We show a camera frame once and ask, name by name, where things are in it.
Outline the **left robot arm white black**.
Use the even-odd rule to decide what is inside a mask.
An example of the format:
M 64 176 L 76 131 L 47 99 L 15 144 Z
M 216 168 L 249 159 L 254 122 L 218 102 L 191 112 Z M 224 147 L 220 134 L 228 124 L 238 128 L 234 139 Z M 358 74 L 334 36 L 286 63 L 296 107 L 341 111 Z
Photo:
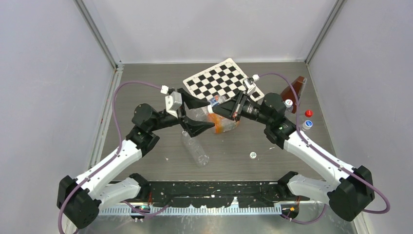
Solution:
M 139 104 L 134 111 L 134 127 L 119 146 L 101 162 L 75 178 L 65 176 L 59 183 L 57 207 L 58 229 L 63 233 L 62 218 L 66 216 L 78 229 L 91 224 L 100 210 L 122 200 L 134 198 L 143 202 L 149 197 L 149 188 L 142 179 L 128 177 L 125 181 L 107 187 L 120 172 L 149 153 L 159 141 L 154 131 L 181 125 L 191 137 L 196 137 L 209 128 L 211 122 L 196 121 L 186 114 L 186 108 L 211 108 L 209 101 L 200 100 L 184 89 L 169 89 L 166 94 L 165 109 L 156 111 L 149 104 Z

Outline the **clear plastic bottle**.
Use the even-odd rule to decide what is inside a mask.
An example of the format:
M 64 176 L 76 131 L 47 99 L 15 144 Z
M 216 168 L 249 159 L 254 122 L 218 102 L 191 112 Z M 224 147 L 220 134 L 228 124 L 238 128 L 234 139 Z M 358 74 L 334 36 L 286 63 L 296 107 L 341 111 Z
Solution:
M 182 143 L 197 166 L 203 167 L 209 163 L 209 156 L 196 137 L 191 137 L 188 132 L 182 131 Z

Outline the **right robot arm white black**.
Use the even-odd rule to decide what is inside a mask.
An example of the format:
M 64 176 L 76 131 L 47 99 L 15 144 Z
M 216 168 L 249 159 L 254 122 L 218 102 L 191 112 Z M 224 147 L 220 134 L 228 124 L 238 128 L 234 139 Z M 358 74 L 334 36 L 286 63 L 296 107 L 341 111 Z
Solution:
M 210 113 L 230 120 L 242 117 L 265 125 L 266 138 L 281 149 L 294 154 L 309 165 L 323 180 L 306 178 L 289 172 L 280 179 L 278 194 L 284 200 L 304 196 L 328 205 L 345 221 L 353 221 L 375 198 L 372 188 L 361 182 L 372 183 L 371 172 L 341 161 L 312 141 L 304 131 L 285 117 L 286 105 L 279 94 L 268 93 L 261 104 L 239 92 L 235 97 L 214 106 Z

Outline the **clear bottle blue label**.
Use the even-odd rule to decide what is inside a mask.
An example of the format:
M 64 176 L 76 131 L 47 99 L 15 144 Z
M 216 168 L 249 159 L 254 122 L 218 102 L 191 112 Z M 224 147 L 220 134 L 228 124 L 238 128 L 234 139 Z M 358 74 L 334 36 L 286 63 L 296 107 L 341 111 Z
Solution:
M 209 99 L 209 105 L 201 108 L 188 110 L 188 116 L 196 121 L 208 121 L 209 108 L 221 104 L 227 100 L 226 96 L 215 95 Z

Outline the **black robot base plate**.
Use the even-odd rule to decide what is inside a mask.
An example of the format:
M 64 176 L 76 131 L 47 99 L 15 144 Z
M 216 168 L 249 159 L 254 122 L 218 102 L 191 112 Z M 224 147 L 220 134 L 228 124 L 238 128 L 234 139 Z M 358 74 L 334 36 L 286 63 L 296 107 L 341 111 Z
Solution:
M 282 201 L 308 201 L 276 181 L 153 181 L 147 198 L 155 207 L 264 208 Z

